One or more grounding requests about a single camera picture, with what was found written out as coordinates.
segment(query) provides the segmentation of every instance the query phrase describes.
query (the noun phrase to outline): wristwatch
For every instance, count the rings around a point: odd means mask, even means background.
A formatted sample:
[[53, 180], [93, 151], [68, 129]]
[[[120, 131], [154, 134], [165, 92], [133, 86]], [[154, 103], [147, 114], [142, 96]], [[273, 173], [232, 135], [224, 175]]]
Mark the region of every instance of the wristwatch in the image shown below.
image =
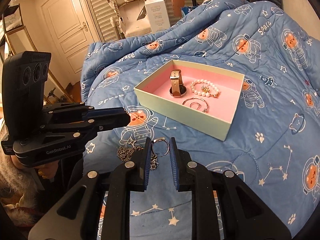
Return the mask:
[[173, 97], [182, 97], [187, 93], [187, 88], [183, 85], [181, 70], [176, 69], [171, 71], [170, 75], [171, 88], [170, 95]]

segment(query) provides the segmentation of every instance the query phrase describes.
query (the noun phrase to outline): door frame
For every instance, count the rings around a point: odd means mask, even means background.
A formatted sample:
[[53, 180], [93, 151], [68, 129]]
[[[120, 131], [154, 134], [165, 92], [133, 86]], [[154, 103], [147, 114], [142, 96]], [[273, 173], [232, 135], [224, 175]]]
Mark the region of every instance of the door frame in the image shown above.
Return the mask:
[[[36, 4], [36, 12], [38, 14], [38, 17], [39, 17], [39, 23], [40, 25], [43, 26], [43, 29], [44, 29], [44, 34], [46, 35], [46, 39], [49, 43], [51, 43], [54, 47], [56, 46], [52, 36], [51, 36], [51, 33], [49, 31], [49, 28], [47, 27], [47, 24], [46, 24], [46, 21], [45, 21], [45, 17], [44, 17], [44, 13], [42, 11], [42, 6], [47, 2], [48, 0], [35, 0], [35, 4]], [[87, 25], [88, 25], [88, 29], [93, 37], [93, 40], [94, 42], [97, 42], [97, 41], [100, 41], [100, 37], [99, 35], [97, 34], [97, 29], [96, 29], [96, 26], [92, 20], [92, 16], [91, 16], [91, 13], [88, 9], [88, 6], [87, 6], [87, 2], [86, 0], [79, 0], [80, 1], [80, 4], [81, 4], [81, 7], [82, 7], [82, 11], [84, 13], [84, 17], [85, 17], [85, 20], [87, 22]], [[60, 68], [63, 68], [63, 65], [65, 64], [65, 59], [60, 55], [60, 53], [58, 53], [59, 55], [59, 61], [61, 62], [61, 65], [60, 65]], [[68, 75], [68, 79], [71, 81], [73, 80], [73, 78], [71, 77], [71, 74], [68, 72], [68, 71], [65, 71], [65, 73]]]

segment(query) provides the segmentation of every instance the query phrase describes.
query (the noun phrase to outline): door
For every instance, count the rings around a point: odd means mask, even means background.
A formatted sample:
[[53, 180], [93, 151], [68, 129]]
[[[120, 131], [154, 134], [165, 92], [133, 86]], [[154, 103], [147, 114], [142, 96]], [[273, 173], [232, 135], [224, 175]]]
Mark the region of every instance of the door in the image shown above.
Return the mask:
[[80, 81], [89, 45], [94, 42], [80, 0], [47, 0], [41, 9], [63, 67], [75, 84]]

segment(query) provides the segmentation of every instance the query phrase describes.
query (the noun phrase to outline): bed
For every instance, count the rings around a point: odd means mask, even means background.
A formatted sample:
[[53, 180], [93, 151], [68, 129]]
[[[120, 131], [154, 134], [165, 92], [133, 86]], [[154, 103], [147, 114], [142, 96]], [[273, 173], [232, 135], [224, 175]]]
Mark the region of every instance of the bed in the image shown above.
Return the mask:
[[[124, 106], [143, 122], [132, 119], [88, 142], [84, 173], [113, 170], [121, 163], [117, 149], [143, 146], [141, 135], [175, 137], [178, 148], [209, 170], [233, 170], [295, 236], [320, 200], [319, 49], [320, 42], [275, 4], [246, 0], [209, 0], [164, 32], [92, 44], [82, 100], [96, 109]], [[134, 86], [170, 59], [245, 74], [226, 141], [140, 106]], [[169, 159], [159, 158], [145, 193], [131, 194], [132, 239], [191, 236], [191, 195], [175, 191]], [[220, 231], [223, 237], [222, 224]]]

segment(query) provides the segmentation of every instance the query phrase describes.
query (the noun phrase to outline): mirror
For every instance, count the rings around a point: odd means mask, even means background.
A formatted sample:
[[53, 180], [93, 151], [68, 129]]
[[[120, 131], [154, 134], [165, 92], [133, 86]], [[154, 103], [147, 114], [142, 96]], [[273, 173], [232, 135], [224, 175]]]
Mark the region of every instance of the mirror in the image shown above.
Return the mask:
[[[15, 55], [24, 51], [37, 51], [25, 26], [19, 26], [7, 31], [4, 36], [8, 43], [10, 55]], [[59, 81], [50, 70], [48, 80], [44, 86], [44, 100], [47, 103], [74, 102], [73, 98], [60, 85]]]

